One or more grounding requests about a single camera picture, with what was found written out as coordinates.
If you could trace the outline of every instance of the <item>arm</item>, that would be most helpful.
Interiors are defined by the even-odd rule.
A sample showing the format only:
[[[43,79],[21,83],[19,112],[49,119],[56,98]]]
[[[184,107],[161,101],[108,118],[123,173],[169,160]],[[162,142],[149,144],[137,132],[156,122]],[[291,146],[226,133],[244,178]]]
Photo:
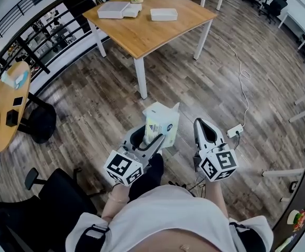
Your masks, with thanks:
[[[227,207],[225,204],[224,196],[222,194],[220,181],[211,182],[206,179],[206,199],[210,200],[217,205],[228,218]]]
[[[102,216],[105,221],[111,222],[112,219],[125,207],[129,201],[130,187],[122,184],[116,185],[112,192],[109,193],[109,198],[103,209]]]

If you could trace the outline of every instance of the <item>electrical outlet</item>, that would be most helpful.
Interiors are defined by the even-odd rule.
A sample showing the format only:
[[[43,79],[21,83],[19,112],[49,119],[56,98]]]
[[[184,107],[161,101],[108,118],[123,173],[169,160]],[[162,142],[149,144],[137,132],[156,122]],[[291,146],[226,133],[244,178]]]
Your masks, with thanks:
[[[238,131],[239,134],[241,134],[243,132],[243,127],[242,127],[241,124],[239,124],[239,125],[235,126],[234,128],[231,128],[230,130],[228,130],[227,131],[227,136],[229,138],[232,138],[235,135],[237,135],[237,133],[236,133],[237,131]]]

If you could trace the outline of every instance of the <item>black strap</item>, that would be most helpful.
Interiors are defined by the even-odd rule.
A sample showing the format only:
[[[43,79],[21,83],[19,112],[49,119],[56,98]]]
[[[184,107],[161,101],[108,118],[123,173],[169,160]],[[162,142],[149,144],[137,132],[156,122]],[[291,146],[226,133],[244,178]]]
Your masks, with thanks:
[[[87,232],[90,230],[93,230],[95,232],[102,233],[102,237],[99,239],[96,239],[92,236],[88,236]],[[93,225],[89,228],[87,228],[83,234],[81,235],[76,247],[75,252],[100,252],[101,248],[104,244],[104,241],[106,239],[105,233],[109,230],[109,228],[98,228],[96,225]]]
[[[246,252],[266,252],[266,246],[259,234],[252,228],[235,222],[229,223],[235,227],[238,237],[241,239]]]

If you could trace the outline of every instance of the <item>black box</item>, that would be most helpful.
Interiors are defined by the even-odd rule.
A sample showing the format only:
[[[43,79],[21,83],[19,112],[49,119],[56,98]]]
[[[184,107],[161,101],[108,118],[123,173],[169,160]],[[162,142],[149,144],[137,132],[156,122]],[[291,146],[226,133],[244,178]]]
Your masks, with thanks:
[[[9,127],[16,126],[18,124],[18,111],[16,110],[10,110],[6,114],[6,122],[5,125]]]

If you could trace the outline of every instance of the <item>round wooden table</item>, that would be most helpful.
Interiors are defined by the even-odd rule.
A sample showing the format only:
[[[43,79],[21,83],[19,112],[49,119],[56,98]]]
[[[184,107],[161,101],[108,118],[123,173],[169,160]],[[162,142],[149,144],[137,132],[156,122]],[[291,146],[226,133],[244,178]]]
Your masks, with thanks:
[[[56,127],[56,112],[54,107],[47,104],[29,92],[31,74],[29,65],[24,62],[13,64],[7,71],[8,75],[17,78],[24,72],[28,72],[23,86],[14,89],[0,81],[0,152],[11,143],[17,130],[30,134],[36,143],[45,143],[53,134]],[[15,98],[23,97],[20,106],[13,106]],[[27,98],[36,103],[38,107],[32,111],[28,119],[23,118]],[[7,112],[16,110],[18,120],[15,126],[6,125]]]

